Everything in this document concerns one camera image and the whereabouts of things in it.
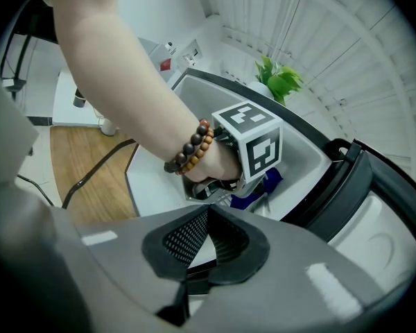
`wooden floor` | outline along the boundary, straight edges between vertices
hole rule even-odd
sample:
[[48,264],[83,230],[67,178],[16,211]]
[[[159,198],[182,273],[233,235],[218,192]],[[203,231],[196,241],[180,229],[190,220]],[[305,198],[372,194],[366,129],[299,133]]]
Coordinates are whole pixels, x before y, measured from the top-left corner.
[[[96,128],[51,127],[51,158],[62,201],[72,185],[127,138],[119,130],[107,137]],[[125,181],[125,168],[134,147],[133,144],[119,150],[73,195],[68,213],[75,224],[137,216]]]

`black mesh vent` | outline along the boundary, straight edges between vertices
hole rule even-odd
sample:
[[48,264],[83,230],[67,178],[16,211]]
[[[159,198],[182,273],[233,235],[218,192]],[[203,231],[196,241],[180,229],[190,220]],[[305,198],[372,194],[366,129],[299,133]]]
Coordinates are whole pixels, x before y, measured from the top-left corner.
[[207,238],[208,211],[164,237],[166,251],[188,267]]
[[249,238],[245,231],[217,213],[211,213],[208,233],[216,247],[218,264],[236,259],[248,246]]

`green plant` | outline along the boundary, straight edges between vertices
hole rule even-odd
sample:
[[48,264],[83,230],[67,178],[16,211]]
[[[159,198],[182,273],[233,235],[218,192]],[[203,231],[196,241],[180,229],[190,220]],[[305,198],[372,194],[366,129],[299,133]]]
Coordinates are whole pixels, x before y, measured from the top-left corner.
[[285,96],[290,92],[298,92],[301,87],[298,82],[303,83],[300,75],[290,67],[281,66],[279,63],[273,64],[269,57],[261,57],[263,64],[256,62],[257,80],[266,85],[272,92],[275,100],[285,106]]

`leaf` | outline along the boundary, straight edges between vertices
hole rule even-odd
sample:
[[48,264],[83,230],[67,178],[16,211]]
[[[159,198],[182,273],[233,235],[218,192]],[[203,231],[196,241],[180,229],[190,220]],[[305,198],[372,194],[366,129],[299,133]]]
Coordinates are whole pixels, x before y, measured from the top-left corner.
[[265,57],[264,55],[261,56],[263,65],[265,67],[265,69],[268,69],[270,72],[272,71],[272,62],[271,59],[269,57]]
[[268,89],[276,97],[285,97],[293,89],[283,78],[278,75],[271,76],[268,79]]
[[257,71],[260,74],[261,73],[261,70],[263,69],[263,67],[258,62],[256,62],[256,67],[257,67]]
[[298,92],[301,87],[299,86],[299,84],[297,84],[296,79],[293,77],[292,74],[290,73],[282,73],[282,74],[277,74],[278,77],[284,79],[290,86],[291,89]]
[[296,79],[299,79],[301,82],[303,82],[302,79],[300,78],[300,75],[293,68],[290,68],[290,67],[282,67],[281,70],[284,73],[291,74]]
[[265,71],[262,73],[261,83],[264,85],[268,85],[268,80],[270,80],[271,76],[272,76],[271,71],[265,69]]
[[275,96],[275,101],[286,107],[285,98],[283,96]]

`black cable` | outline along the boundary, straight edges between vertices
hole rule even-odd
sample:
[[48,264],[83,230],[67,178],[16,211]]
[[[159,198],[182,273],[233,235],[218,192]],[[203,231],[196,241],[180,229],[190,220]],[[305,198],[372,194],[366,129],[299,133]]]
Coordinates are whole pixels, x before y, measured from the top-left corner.
[[9,47],[11,45],[12,39],[14,37],[14,31],[11,32],[11,34],[8,37],[8,42],[6,43],[6,48],[5,48],[5,52],[3,53],[3,57],[1,59],[1,63],[0,63],[0,79],[3,78],[3,70],[5,69],[5,61],[6,61],[6,56],[8,55],[8,51],[9,51]]
[[29,42],[31,41],[31,36],[27,35],[23,47],[21,48],[19,60],[17,61],[17,67],[15,68],[14,79],[18,79],[20,76],[21,65],[23,64],[23,59],[25,58],[26,50],[28,49]]
[[6,59],[6,64],[8,64],[9,69],[11,69],[11,72],[15,75],[15,71],[12,69],[11,64],[9,63],[9,60],[7,58]]
[[118,150],[122,149],[123,147],[129,146],[130,144],[135,143],[135,140],[128,139],[126,141],[123,141],[119,144],[117,144],[107,155],[105,155],[100,162],[98,162],[96,165],[94,165],[94,168],[92,168],[88,173],[83,177],[82,180],[77,182],[69,191],[66,197],[64,198],[62,208],[68,208],[69,201],[71,201],[72,196],[74,193],[79,190],[83,185],[87,183],[87,181],[100,169],[102,165],[105,164],[105,162],[110,159]]
[[20,174],[17,174],[17,177],[22,179],[22,180],[25,180],[26,182],[31,183],[35,187],[37,187],[37,190],[42,193],[43,197],[45,197],[45,199],[46,199],[46,201],[48,201],[49,205],[54,206],[53,202],[51,200],[49,200],[49,197],[44,193],[42,188],[36,182],[32,181],[31,179],[25,178],[24,176],[22,176]]

